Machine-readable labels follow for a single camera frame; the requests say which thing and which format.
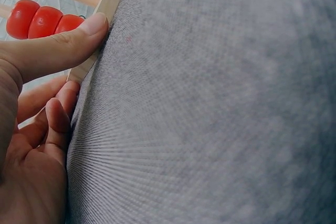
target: gray fabric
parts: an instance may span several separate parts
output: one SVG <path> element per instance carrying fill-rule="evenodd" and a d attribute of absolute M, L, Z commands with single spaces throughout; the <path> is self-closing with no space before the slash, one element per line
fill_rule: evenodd
<path fill-rule="evenodd" d="M 69 223 L 336 223 L 335 0 L 122 0 Z"/>

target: knuckle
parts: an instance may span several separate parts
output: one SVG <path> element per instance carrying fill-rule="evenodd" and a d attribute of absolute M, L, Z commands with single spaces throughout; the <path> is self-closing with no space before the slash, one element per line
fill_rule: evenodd
<path fill-rule="evenodd" d="M 52 39 L 60 44 L 63 48 L 67 50 L 75 51 L 78 47 L 78 40 L 75 38 L 73 33 L 65 32 L 60 34 L 55 34 L 51 36 Z"/>

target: fingernail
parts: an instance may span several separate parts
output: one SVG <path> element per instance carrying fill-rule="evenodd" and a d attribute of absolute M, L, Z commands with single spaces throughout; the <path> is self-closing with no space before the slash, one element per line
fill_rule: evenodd
<path fill-rule="evenodd" d="M 86 19 L 78 28 L 82 29 L 88 35 L 94 35 L 104 27 L 105 22 L 106 15 L 104 13 L 96 13 Z"/>

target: hand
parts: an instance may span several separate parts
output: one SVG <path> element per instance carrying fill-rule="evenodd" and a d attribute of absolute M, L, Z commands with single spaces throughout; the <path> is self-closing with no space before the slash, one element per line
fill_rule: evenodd
<path fill-rule="evenodd" d="M 22 85 L 84 62 L 107 30 L 97 14 L 67 33 L 0 42 L 0 223 L 63 223 L 70 118 L 80 86 L 59 77 L 21 94 Z"/>

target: red toy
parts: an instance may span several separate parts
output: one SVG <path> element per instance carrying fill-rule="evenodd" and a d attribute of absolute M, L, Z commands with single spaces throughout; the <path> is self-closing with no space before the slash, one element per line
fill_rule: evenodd
<path fill-rule="evenodd" d="M 7 20 L 7 33 L 16 39 L 34 39 L 77 28 L 83 18 L 63 13 L 49 6 L 40 7 L 34 1 L 20 0 Z"/>

